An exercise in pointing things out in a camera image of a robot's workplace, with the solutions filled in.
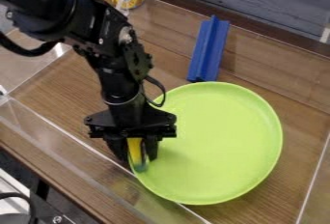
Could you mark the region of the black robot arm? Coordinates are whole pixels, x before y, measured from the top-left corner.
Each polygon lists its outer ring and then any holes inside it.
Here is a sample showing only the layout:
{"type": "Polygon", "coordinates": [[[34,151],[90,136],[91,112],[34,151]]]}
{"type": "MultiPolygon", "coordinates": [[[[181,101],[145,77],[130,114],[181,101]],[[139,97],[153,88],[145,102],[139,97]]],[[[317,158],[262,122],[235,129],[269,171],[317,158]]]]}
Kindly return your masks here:
{"type": "Polygon", "coordinates": [[[98,75],[108,109],[90,115],[90,136],[106,141],[116,158],[137,163],[158,158],[159,143],[177,135],[177,117],[146,95],[153,55],[145,51],[128,18],[104,0],[0,0],[7,18],[42,42],[27,49],[0,32],[0,45],[36,57],[62,42],[86,58],[98,75]]]}

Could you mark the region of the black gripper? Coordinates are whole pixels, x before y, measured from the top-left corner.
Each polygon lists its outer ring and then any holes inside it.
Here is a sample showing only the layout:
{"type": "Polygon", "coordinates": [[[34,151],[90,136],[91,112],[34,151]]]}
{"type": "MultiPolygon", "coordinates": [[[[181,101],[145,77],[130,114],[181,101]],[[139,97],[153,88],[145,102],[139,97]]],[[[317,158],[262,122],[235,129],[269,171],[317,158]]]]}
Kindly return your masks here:
{"type": "Polygon", "coordinates": [[[142,115],[104,110],[88,115],[84,125],[90,127],[90,137],[106,139],[107,147],[115,157],[128,161],[128,144],[126,138],[146,138],[145,146],[150,160],[158,158],[159,140],[177,136],[177,116],[146,104],[142,115]]]}

